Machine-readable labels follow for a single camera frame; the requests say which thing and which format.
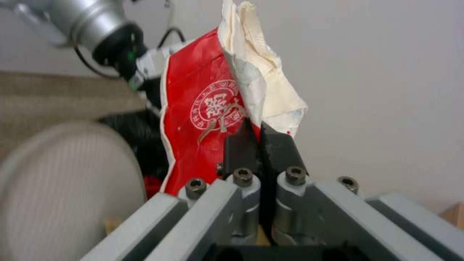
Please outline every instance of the white wall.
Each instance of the white wall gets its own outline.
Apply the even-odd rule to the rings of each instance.
[[[187,37],[219,23],[221,1],[179,2]],[[350,175],[368,195],[399,190],[435,211],[464,200],[464,1],[255,2],[310,106],[296,142],[311,175]],[[166,28],[163,4],[128,8],[150,46]],[[1,11],[0,70],[90,75],[11,19]]]

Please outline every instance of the green light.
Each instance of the green light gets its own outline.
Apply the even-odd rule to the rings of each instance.
[[[135,52],[129,52],[127,54],[127,60],[129,60],[129,62],[132,62],[135,60]]]

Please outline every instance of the crumpled white paper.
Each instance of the crumpled white paper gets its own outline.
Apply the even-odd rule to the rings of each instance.
[[[256,7],[238,7],[224,0],[218,37],[237,80],[251,122],[266,122],[275,130],[295,136],[308,110],[282,71],[282,61],[266,44]]]

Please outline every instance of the crumpled bag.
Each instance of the crumpled bag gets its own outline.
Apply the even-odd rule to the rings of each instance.
[[[218,37],[251,122],[259,127],[264,121],[294,137],[308,106],[285,77],[280,57],[266,44],[256,6],[242,2],[237,7],[224,0]]]
[[[266,45],[255,6],[224,0],[222,21],[167,59],[161,78],[161,138],[169,171],[161,191],[177,195],[190,178],[212,183],[224,139],[249,117],[294,136],[307,111]]]

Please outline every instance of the wooden block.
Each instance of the wooden block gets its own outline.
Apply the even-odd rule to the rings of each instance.
[[[440,217],[464,230],[464,203],[458,203],[440,214]]]

